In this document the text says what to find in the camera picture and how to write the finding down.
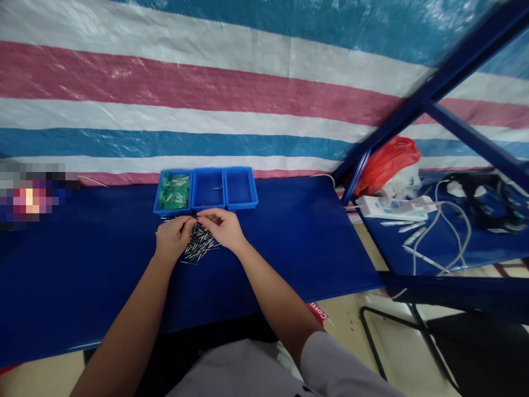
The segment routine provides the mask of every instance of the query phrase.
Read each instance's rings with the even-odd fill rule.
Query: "hand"
[[[174,266],[189,244],[191,230],[195,223],[197,220],[190,216],[178,217],[162,223],[156,232],[154,257]]]
[[[221,208],[210,208],[199,212],[198,221],[208,229],[224,247],[235,251],[244,246],[244,237],[237,215]]]

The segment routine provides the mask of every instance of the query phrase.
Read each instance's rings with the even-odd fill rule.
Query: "chair leg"
[[[461,392],[459,390],[459,387],[456,385],[455,381],[452,379],[452,376],[451,376],[448,368],[446,367],[445,362],[443,361],[442,357],[440,356],[439,352],[437,351],[437,348],[435,347],[435,343],[434,343],[433,339],[431,338],[432,332],[424,324],[423,319],[420,317],[419,312],[417,311],[417,307],[415,305],[412,305],[412,313],[413,313],[413,316],[415,317],[415,319],[419,322],[419,324],[411,323],[410,321],[403,320],[403,319],[401,319],[399,317],[395,317],[394,315],[391,315],[391,314],[388,314],[388,313],[385,313],[385,312],[381,312],[380,310],[376,310],[376,309],[373,309],[373,308],[370,308],[370,307],[367,307],[367,306],[363,306],[360,309],[360,320],[362,321],[362,326],[364,327],[364,331],[365,331],[365,333],[366,333],[366,335],[368,337],[369,345],[370,345],[371,350],[373,352],[373,356],[375,356],[375,362],[376,362],[377,368],[379,369],[380,376],[384,380],[387,381],[386,372],[384,371],[384,367],[382,366],[382,362],[380,361],[380,356],[379,356],[379,354],[378,354],[378,352],[376,350],[375,342],[374,342],[373,337],[371,335],[371,331],[369,330],[368,322],[365,319],[365,312],[370,312],[370,313],[373,313],[373,314],[377,314],[377,315],[379,315],[381,317],[390,319],[392,321],[395,321],[396,323],[405,325],[407,327],[410,327],[410,328],[413,328],[415,330],[418,330],[418,331],[422,332],[422,334],[423,334],[423,336],[425,338],[426,344],[430,348],[431,353],[434,356],[434,360],[439,365],[439,367],[440,367],[441,371],[443,372],[444,376],[450,382],[452,387],[454,389],[456,389],[456,391],[459,394],[461,394]]]

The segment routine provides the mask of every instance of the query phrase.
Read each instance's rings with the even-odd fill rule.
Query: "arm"
[[[314,332],[324,331],[305,303],[266,260],[246,241],[237,215],[211,208],[198,221],[242,263],[268,324],[301,369],[301,352]]]
[[[188,216],[160,225],[153,258],[81,374],[71,397],[134,394],[158,334],[169,278],[189,242],[195,222]]]

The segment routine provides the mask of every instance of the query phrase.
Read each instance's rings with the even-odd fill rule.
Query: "floor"
[[[362,224],[356,224],[366,251],[375,268],[387,270],[375,244]],[[511,277],[529,277],[527,270],[507,269]],[[493,266],[469,270],[455,276],[498,277]],[[362,327],[359,310],[370,306],[413,321],[408,307],[385,296],[384,290],[363,292],[317,302],[328,315],[325,329],[367,367],[377,372],[369,343]],[[419,306],[423,319],[456,313],[447,308]],[[377,350],[390,384],[408,397],[457,397],[458,393],[439,371],[421,334],[415,330],[383,319],[366,316]],[[50,357],[22,364],[0,376],[0,397],[66,397],[84,368],[81,352]]]

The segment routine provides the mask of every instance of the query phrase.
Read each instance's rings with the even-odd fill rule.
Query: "white electronic device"
[[[399,221],[426,221],[428,212],[437,209],[432,199],[421,196],[413,200],[394,200],[383,197],[362,196],[357,206],[366,218],[396,219]]]

